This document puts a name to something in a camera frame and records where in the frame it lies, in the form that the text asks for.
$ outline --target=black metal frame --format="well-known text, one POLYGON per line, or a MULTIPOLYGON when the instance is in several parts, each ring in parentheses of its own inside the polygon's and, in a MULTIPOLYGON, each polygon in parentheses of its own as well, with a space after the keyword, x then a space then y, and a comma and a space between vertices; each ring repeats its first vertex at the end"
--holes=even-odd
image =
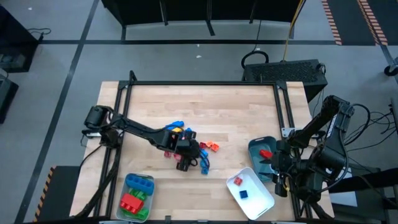
MULTIPOLYGON (((128 109, 129 109, 129 103, 130 103, 130 99, 131 99, 131 92, 132 92, 132 86, 134 85, 245 85, 245 86, 272 86, 274 89, 274 97, 275 97, 275 105, 276 105, 276 110, 277 110, 277 115, 278 115, 278 121, 279 121, 279 126, 280 126, 280 135, 282 137, 282 128, 285 127, 284 124, 284 118, 283 118, 283 114, 282 114, 282 107, 280 104, 280 98, 279 98, 279 91, 278 88, 282 89, 282 92, 284 94, 284 100, 285 100, 285 106, 286 106, 286 110, 287 110, 287 118, 289 121, 289 126, 291 128, 294 127, 294 121, 293 121, 293 114, 292 114, 292 110, 290 107, 290 100, 289 100, 289 94, 287 92, 287 87, 286 84, 283 83, 275 83, 275 82, 193 82, 193 81, 137 81, 135 75, 130 72, 130 77, 131 80, 130 81, 119 81, 119 85, 118 85, 118 92, 116 94, 116 102, 115 102, 115 107, 114 110, 118 111, 119 110, 119 106, 121 103, 121 95, 122 92, 124 91, 125 88, 127 88, 127 94, 126 94, 126 99, 124 101, 124 110, 123 110, 123 115, 127 116, 128 113, 128 109)), ((120 146, 119 148, 115 149, 116 150, 116 155, 120 155, 121 154, 121 150, 122 150, 122 146, 120 146)), ((104 157, 104 161, 103 161, 103 169, 101 171, 101 179, 99 184, 101 185, 106 177, 106 173, 108 172, 108 166, 109 166, 109 160, 110 160, 110 155, 111 155, 111 149, 106 149, 106 153, 105 153, 105 157, 104 157)), ((114 198, 114 191, 116 188, 116 179, 117 179, 117 175, 114 177, 114 179, 111 182, 110 188, 109 188, 109 197, 108 197, 108 201, 106 204, 106 217, 110 217, 111 216, 111 211, 112 211, 112 206, 113 206, 113 198, 114 198)), ((300 210, 300 200, 294 195, 291 194, 291 198, 292 198, 292 206, 293 206, 293 212, 294 212, 294 217, 295 220, 306 220, 309 222, 315 221, 317 222, 318 220, 312 219, 312 213, 311 210, 309 208, 309 206, 307 206, 305 208, 307 217, 309 218, 301 218, 299 217, 299 210, 300 210)), ((98 200, 98 203, 96 204, 96 207, 94 209, 94 216, 97 217, 99 215, 100 212, 100 208, 101 208, 101 203, 102 203, 102 198, 98 200)), ((171 217, 170 216, 166 216, 165 220, 149 220, 147 221, 147 223, 171 223, 171 217)), ((173 221, 173 223, 192 223, 192 222, 197 222, 197 220, 194 221, 173 221)), ((206 221, 206 223, 247 223, 246 221, 228 221, 228 222, 218 222, 218 221, 206 221)))

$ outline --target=wooden table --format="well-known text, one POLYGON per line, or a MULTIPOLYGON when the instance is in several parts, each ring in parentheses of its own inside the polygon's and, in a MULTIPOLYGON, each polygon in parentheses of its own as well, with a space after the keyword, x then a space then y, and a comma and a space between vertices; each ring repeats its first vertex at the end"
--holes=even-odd
MULTIPOLYGON (((117 82, 103 82, 98 105, 114 106, 117 82)), ((303 85, 287 84, 296 127, 304 127, 310 112, 303 85)), ((283 94, 280 101, 284 120, 288 125, 283 94)), ((120 113, 126 90, 121 100, 120 113)), ((166 159, 164 152, 146 140, 126 134, 123 142, 118 182, 111 218, 116 218, 121 188, 128 173, 151 175, 155 178, 155 192, 150 220, 247 220, 226 187, 226 179, 244 167, 252 167, 248 143, 254 138, 273 136, 280 139, 279 122, 271 86, 159 86, 137 85, 132 88, 128 116, 152 128, 161 128, 183 120, 185 127, 197 132, 197 140, 214 141, 220 145, 217 153, 210 151, 211 168, 202 175, 200 167, 188 172, 175 169, 176 161, 166 159)), ((88 141, 85 156, 97 147, 99 139, 88 141)), ((93 154, 81 169, 70 215, 77 214, 98 188, 105 149, 93 154)), ((306 149, 303 157, 308 157, 306 149)), ((275 198, 275 205, 257 220, 294 220, 289 196, 274 193, 274 184, 266 188, 275 198)), ((103 195, 100 215, 105 214, 108 191, 103 195)), ((328 192, 322 193, 319 204, 331 216, 333 209, 328 192)))

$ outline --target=white tray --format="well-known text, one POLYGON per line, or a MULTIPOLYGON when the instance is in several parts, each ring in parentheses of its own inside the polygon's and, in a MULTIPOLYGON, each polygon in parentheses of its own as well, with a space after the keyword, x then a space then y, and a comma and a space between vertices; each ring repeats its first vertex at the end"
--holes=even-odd
POLYGON ((272 195, 250 167, 245 167, 230 177, 226 185, 244 214, 251 220, 256 220, 275 204, 272 195), (243 180, 240 186, 234 183, 236 177, 243 180), (241 199, 239 194, 241 190, 248 193, 247 198, 241 199))

